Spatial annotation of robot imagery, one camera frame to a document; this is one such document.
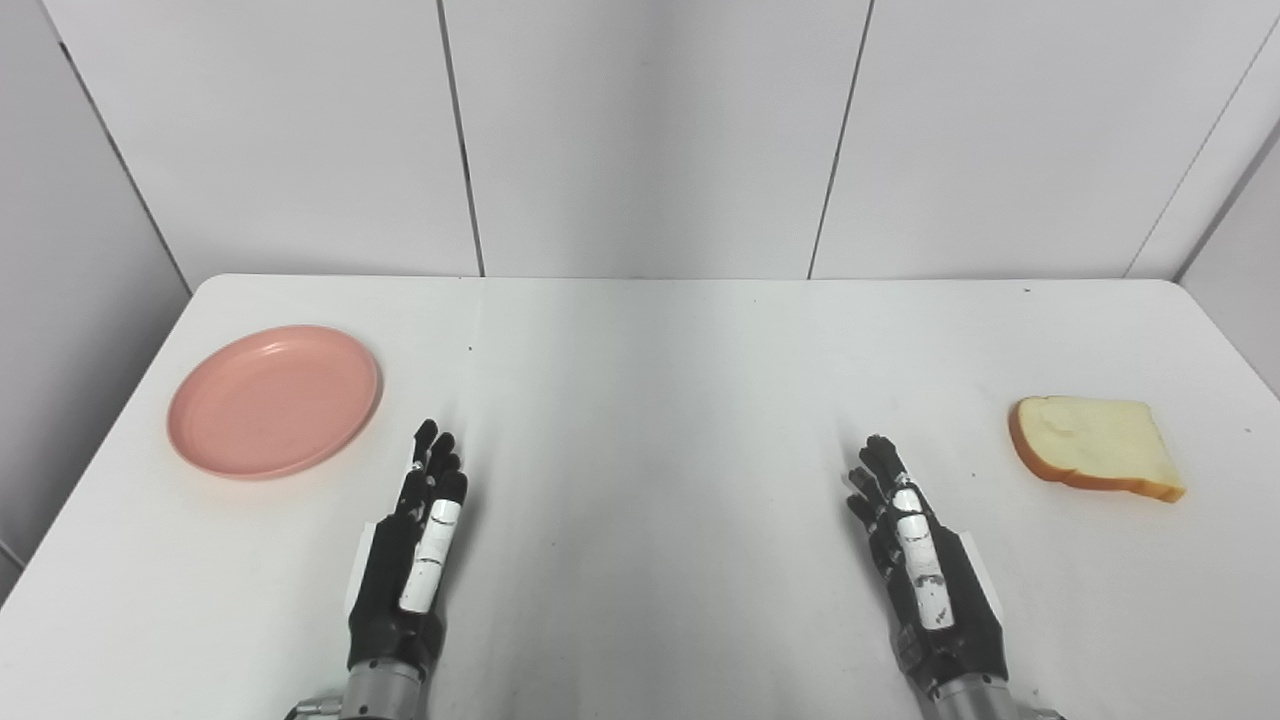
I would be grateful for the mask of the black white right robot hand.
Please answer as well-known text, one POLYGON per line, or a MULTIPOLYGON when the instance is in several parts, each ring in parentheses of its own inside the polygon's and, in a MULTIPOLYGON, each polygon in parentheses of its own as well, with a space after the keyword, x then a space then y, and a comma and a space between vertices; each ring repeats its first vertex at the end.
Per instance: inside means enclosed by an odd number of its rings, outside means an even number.
POLYGON ((895 612, 902 673, 928 696, 965 676, 1006 683, 1004 628, 960 534, 936 516, 891 439, 868 437, 858 457, 846 505, 895 612))

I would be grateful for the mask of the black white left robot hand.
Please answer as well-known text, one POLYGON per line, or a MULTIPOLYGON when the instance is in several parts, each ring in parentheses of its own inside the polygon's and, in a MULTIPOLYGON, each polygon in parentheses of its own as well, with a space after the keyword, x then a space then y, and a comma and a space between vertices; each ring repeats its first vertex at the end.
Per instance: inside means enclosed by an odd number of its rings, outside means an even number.
POLYGON ((436 596, 467 489, 454 437, 425 420, 396 506, 372 529, 348 616, 348 669, 397 661, 425 673, 435 665, 444 635, 436 596))

